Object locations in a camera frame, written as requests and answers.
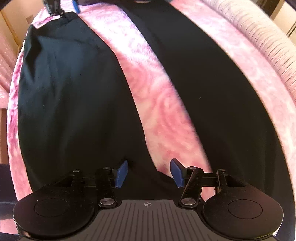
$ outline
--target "gray ribbed plate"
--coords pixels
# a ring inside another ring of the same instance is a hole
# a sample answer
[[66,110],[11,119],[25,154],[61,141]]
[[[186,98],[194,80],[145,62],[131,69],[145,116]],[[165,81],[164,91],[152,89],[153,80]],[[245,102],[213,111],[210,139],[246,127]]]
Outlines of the gray ribbed plate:
[[81,232],[61,240],[229,241],[209,230],[195,211],[178,208],[172,200],[124,200],[117,208],[100,211],[95,220]]

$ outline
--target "pink fluffy bedspread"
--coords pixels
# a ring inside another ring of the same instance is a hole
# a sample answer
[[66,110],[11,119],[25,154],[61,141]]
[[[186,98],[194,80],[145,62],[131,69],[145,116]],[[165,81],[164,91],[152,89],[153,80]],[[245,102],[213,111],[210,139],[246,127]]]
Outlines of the pink fluffy bedspread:
[[[296,108],[276,71],[249,40],[226,19],[200,0],[173,0],[171,4],[211,36],[240,67],[264,103],[278,132],[295,189]],[[74,11],[72,1],[62,8]],[[170,175],[169,162],[211,172],[195,129],[170,79],[151,48],[124,11],[109,4],[80,6],[82,18],[117,56],[139,112],[151,158],[159,171]],[[45,9],[34,25],[52,20]],[[7,136],[12,179],[18,199],[32,192],[20,152],[17,129],[18,83],[23,50],[10,88]],[[207,199],[213,190],[203,191]]]

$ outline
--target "black pants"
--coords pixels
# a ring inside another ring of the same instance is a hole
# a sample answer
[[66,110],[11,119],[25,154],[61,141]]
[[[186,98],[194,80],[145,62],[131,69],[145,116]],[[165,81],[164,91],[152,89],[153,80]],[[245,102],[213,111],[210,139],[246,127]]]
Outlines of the black pants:
[[[235,63],[170,4],[119,5],[169,75],[212,169],[225,168],[280,203],[278,232],[294,240],[292,185],[273,124]],[[19,85],[20,147],[33,190],[72,170],[129,160],[130,198],[171,198],[155,169],[132,95],[109,47],[74,13],[29,28]]]

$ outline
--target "tie-dye pink fabric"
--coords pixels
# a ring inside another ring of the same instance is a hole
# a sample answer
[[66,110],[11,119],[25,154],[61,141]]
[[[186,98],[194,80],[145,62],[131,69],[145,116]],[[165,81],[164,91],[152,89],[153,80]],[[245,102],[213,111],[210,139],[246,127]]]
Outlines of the tie-dye pink fabric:
[[[210,35],[247,76],[271,116],[291,176],[295,177],[296,108],[275,70],[239,30],[205,3],[200,0],[173,0],[171,4]],[[67,12],[74,10],[69,0],[62,1],[62,8]],[[210,172],[202,145],[177,92],[135,25],[114,5],[95,4],[80,8],[79,16],[108,44],[119,60],[157,169],[169,175],[169,161],[178,158],[185,166],[198,166]],[[53,19],[47,17],[47,11],[41,10],[34,25],[40,27]],[[7,118],[9,161],[18,199],[31,193],[17,129],[17,95],[22,58],[23,50],[12,78]],[[213,190],[207,188],[202,196],[207,199],[212,194]]]

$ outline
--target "striped fabric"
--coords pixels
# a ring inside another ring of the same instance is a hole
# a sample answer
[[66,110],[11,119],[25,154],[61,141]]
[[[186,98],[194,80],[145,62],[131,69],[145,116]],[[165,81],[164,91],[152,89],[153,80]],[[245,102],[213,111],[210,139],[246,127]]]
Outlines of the striped fabric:
[[202,0],[236,26],[281,77],[296,105],[296,47],[252,1]]

